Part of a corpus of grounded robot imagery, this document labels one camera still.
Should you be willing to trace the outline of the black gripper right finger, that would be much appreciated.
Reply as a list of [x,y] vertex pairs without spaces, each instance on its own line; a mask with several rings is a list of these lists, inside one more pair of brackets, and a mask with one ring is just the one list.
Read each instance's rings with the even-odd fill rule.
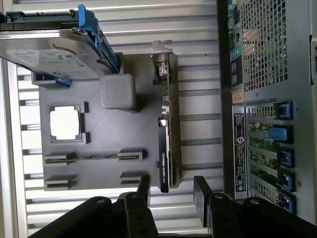
[[315,238],[315,225],[264,199],[238,203],[215,193],[203,176],[194,177],[194,203],[213,238]]

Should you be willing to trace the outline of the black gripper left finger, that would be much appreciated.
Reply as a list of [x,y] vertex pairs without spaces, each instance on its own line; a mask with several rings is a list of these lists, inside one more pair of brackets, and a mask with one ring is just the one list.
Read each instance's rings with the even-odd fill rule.
[[31,236],[33,238],[157,238],[149,209],[150,176],[143,175],[136,192],[116,202],[102,196],[88,199]]

